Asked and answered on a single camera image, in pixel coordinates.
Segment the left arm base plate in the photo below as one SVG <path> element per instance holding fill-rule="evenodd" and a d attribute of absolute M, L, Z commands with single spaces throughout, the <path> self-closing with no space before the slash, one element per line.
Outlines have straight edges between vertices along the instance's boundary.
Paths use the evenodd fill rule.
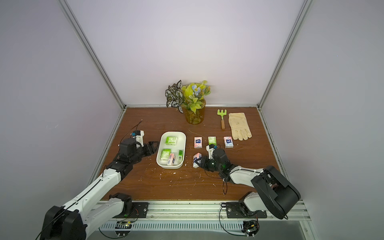
<path fill-rule="evenodd" d="M 128 210 L 123 210 L 119 215 L 114 216 L 117 219 L 145 219 L 149 208 L 148 202 L 133 202 Z"/>

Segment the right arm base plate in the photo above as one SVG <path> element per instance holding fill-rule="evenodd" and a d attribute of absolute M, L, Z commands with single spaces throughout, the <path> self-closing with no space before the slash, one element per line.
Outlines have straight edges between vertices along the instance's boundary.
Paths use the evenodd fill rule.
<path fill-rule="evenodd" d="M 252 212 L 248 210 L 245 205 L 240 204 L 239 202 L 226 202 L 222 203 L 222 207 L 225 209 L 228 219 L 266 219 L 267 212 L 262 210 L 257 210 Z"/>

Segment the pink tempo tissue pack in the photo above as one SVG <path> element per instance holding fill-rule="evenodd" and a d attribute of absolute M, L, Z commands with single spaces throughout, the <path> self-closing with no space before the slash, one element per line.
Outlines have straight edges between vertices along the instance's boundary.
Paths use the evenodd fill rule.
<path fill-rule="evenodd" d="M 201 149 L 203 147 L 203 138 L 202 137 L 194 137 L 194 148 Z"/>

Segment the pink blue tissue pack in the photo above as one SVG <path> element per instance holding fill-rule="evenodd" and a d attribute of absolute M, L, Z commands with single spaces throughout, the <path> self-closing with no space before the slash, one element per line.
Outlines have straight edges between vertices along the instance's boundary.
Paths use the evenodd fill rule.
<path fill-rule="evenodd" d="M 225 143 L 225 148 L 233 148 L 234 147 L 233 139 L 230 136 L 224 137 L 224 143 Z"/>

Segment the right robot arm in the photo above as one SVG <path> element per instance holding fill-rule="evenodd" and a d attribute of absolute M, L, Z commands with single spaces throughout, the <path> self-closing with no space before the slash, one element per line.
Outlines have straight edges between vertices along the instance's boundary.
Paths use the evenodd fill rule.
<path fill-rule="evenodd" d="M 252 218 L 262 211 L 282 220 L 301 199 L 299 191 L 273 166 L 249 169 L 230 162 L 223 149 L 210 151 L 209 156 L 194 157 L 194 164 L 205 171 L 217 172 L 225 184 L 244 185 L 255 189 L 240 198 L 227 212 Z"/>

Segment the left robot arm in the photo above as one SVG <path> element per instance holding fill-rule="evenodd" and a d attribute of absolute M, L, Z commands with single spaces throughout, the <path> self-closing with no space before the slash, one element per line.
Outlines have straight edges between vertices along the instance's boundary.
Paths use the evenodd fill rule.
<path fill-rule="evenodd" d="M 38 240 L 86 240 L 96 229 L 116 216 L 133 211 L 132 198 L 115 194 L 101 207 L 99 200 L 119 184 L 142 158 L 155 154 L 158 141 L 143 142 L 143 137 L 131 137 L 119 145 L 119 152 L 101 175 L 80 194 L 61 207 L 53 206 L 44 218 Z"/>

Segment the white storage box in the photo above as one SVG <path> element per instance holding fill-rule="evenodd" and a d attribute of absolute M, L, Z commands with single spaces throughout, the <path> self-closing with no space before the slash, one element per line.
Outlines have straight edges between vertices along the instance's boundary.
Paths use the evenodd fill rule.
<path fill-rule="evenodd" d="M 166 145 L 165 141 L 168 136 L 178 137 L 178 142 L 175 146 Z M 172 153 L 168 161 L 161 161 L 160 156 L 162 149 L 171 149 Z M 184 151 L 183 161 L 178 163 L 178 153 L 179 150 Z M 179 169 L 182 167 L 185 159 L 185 150 L 186 150 L 186 135 L 183 132 L 165 132 L 160 141 L 159 150 L 156 158 L 157 164 L 164 169 Z"/>

